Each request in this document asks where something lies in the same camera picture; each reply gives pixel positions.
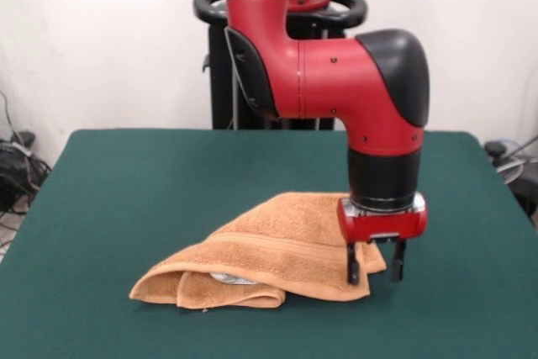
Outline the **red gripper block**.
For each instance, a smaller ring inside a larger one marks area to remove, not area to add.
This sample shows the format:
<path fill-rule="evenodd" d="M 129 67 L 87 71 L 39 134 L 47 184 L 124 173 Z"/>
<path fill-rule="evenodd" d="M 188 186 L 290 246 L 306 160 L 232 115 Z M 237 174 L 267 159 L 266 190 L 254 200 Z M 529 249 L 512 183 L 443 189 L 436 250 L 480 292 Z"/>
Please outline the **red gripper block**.
<path fill-rule="evenodd" d="M 427 206 L 421 193 L 414 195 L 408 209 L 398 212 L 374 212 L 359 209 L 349 198 L 337 203 L 340 232 L 346 244 L 347 282 L 358 285 L 359 263 L 356 258 L 357 242 L 377 239 L 411 239 L 421 236 L 427 225 Z M 404 277 L 406 241 L 398 240 L 391 261 L 391 281 L 397 283 Z"/>

